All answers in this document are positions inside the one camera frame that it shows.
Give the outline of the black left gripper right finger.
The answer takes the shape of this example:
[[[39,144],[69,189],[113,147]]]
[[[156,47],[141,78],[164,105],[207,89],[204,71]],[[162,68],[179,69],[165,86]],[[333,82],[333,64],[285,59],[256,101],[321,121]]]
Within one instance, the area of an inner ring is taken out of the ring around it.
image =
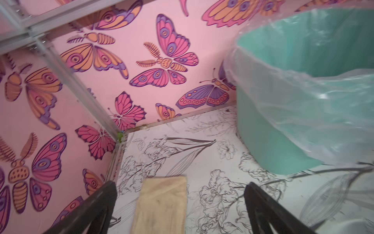
[[[258,185],[245,187],[244,200],[254,234],[315,234]]]

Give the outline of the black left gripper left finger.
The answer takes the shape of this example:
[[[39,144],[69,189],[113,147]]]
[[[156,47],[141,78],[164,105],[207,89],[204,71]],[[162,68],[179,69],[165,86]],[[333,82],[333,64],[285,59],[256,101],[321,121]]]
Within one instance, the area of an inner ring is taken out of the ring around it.
[[[106,234],[117,198],[114,181],[106,182],[46,234]]]

